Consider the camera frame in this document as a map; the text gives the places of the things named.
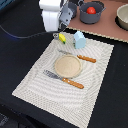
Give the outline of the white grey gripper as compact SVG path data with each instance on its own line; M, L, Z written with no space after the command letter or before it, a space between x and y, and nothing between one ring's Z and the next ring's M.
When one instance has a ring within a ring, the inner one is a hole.
M46 32L63 31L62 25L69 25L73 12L68 0L39 0L39 7ZM53 33L53 37L59 39L59 33Z

